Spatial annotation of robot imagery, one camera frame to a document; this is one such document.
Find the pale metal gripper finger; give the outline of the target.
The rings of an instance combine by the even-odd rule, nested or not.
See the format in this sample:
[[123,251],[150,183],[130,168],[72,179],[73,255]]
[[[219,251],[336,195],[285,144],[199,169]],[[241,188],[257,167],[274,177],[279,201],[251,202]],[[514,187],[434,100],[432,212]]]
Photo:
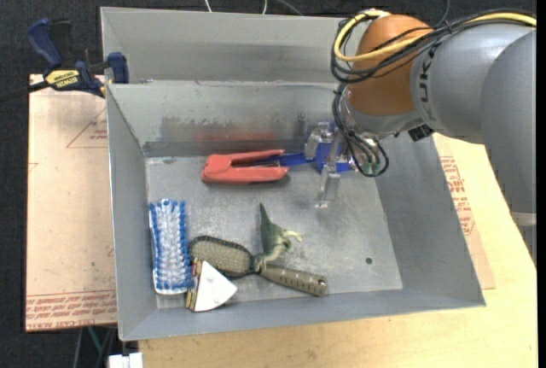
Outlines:
[[327,207],[337,194],[340,183],[340,174],[337,172],[336,167],[339,144],[340,139],[335,137],[329,144],[328,152],[324,153],[323,158],[317,162],[321,167],[320,197],[317,203],[319,207]]
[[304,156],[307,161],[323,162],[332,143],[332,125],[330,122],[318,122],[314,125],[305,143]]

